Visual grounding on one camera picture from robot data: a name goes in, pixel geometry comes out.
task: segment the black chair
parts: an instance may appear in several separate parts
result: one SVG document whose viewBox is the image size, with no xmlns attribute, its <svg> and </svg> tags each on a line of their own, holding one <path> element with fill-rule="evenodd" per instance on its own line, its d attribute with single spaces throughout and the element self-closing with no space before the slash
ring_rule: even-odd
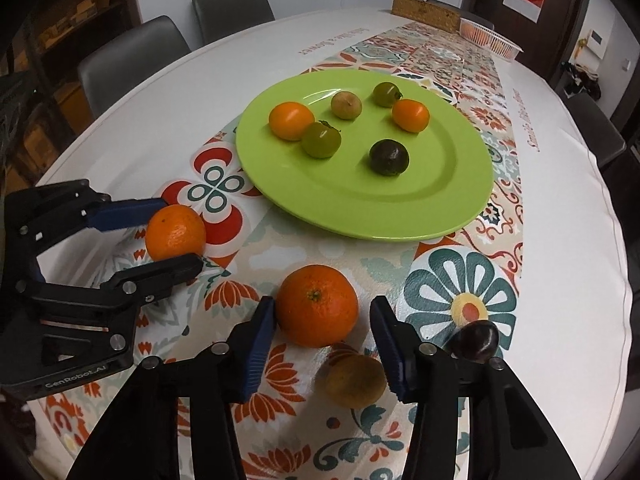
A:
<svg viewBox="0 0 640 480">
<path fill-rule="evenodd" d="M 272 22 L 268 0 L 192 0 L 204 44 Z"/>
<path fill-rule="evenodd" d="M 465 18 L 466 20 L 469 20 L 470 22 L 474 22 L 474 23 L 478 23 L 479 25 L 482 25 L 483 27 L 489 28 L 491 30 L 495 30 L 495 26 L 492 22 L 490 22 L 489 20 L 486 20 L 484 18 L 481 18 L 480 16 L 469 12 L 468 10 L 461 10 L 453 5 L 449 5 L 446 4 L 445 2 L 441 2 L 440 0 L 427 0 L 428 3 L 430 4 L 434 4 L 437 5 L 439 7 L 442 7 L 443 9 L 449 9 L 449 10 L 455 10 L 456 12 L 460 13 L 460 17 L 461 18 Z"/>
<path fill-rule="evenodd" d="M 80 83 L 94 117 L 188 53 L 186 41 L 167 16 L 132 28 L 100 47 L 78 65 Z"/>
<path fill-rule="evenodd" d="M 580 92 L 569 97 L 565 104 L 584 142 L 596 156 L 599 168 L 625 151 L 625 139 L 590 95 Z"/>
</svg>

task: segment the green tomato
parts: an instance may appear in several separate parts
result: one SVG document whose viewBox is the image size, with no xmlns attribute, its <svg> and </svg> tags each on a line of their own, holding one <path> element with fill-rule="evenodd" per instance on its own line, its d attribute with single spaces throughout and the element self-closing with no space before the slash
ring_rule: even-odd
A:
<svg viewBox="0 0 640 480">
<path fill-rule="evenodd" d="M 380 83 L 373 89 L 373 102 L 378 106 L 391 108 L 401 98 L 402 94 L 393 83 Z"/>
<path fill-rule="evenodd" d="M 302 149 L 313 158 L 329 158 L 341 143 L 340 132 L 326 121 L 310 124 L 302 134 Z"/>
</svg>

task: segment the wicker basket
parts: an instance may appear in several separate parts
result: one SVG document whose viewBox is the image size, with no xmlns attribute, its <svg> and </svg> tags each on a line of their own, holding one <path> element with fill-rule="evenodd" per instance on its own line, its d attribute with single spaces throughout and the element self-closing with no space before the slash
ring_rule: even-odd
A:
<svg viewBox="0 0 640 480">
<path fill-rule="evenodd" d="M 414 22 L 425 23 L 432 27 L 457 32 L 460 26 L 460 13 L 455 10 L 427 3 L 423 0 L 394 0 L 391 13 Z"/>
</svg>

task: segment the orange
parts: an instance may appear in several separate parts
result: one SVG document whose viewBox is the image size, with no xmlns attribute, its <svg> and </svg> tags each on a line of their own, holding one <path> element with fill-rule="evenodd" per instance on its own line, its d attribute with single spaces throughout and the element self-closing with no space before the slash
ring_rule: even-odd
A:
<svg viewBox="0 0 640 480">
<path fill-rule="evenodd" d="M 412 99 L 400 99 L 396 101 L 391 116 L 394 122 L 403 130 L 412 134 L 418 134 L 423 131 L 431 115 L 425 105 Z"/>
<path fill-rule="evenodd" d="M 271 131 L 284 140 L 300 140 L 306 127 L 315 122 L 313 112 L 300 103 L 281 103 L 269 114 Z"/>
<path fill-rule="evenodd" d="M 294 343 L 322 348 L 351 332 L 358 319 L 358 297 L 339 270 L 309 265 L 292 272 L 280 285 L 276 319 Z"/>
<path fill-rule="evenodd" d="M 146 252 L 153 261 L 188 253 L 202 256 L 206 240 L 202 218 L 181 204 L 163 207 L 146 227 Z"/>
</svg>

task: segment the green plate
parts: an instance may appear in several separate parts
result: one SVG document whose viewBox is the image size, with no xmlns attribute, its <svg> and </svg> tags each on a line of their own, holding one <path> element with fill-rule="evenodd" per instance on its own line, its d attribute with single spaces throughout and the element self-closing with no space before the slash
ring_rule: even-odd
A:
<svg viewBox="0 0 640 480">
<path fill-rule="evenodd" d="M 383 81 L 427 106 L 427 129 L 409 134 L 393 123 L 389 108 L 374 104 L 370 94 Z M 340 90 L 362 100 L 362 114 L 354 121 L 331 112 L 331 97 Z M 285 101 L 305 104 L 316 121 L 341 131 L 342 145 L 334 156 L 311 158 L 300 142 L 271 133 L 269 113 Z M 369 168 L 369 149 L 380 139 L 405 145 L 410 162 L 404 173 L 381 176 Z M 324 70 L 275 84 L 242 114 L 236 145 L 242 168 L 275 204 L 310 224 L 368 240 L 423 240 L 451 233 L 485 208 L 494 182 L 486 146 L 459 111 L 413 81 L 377 72 Z"/>
</svg>

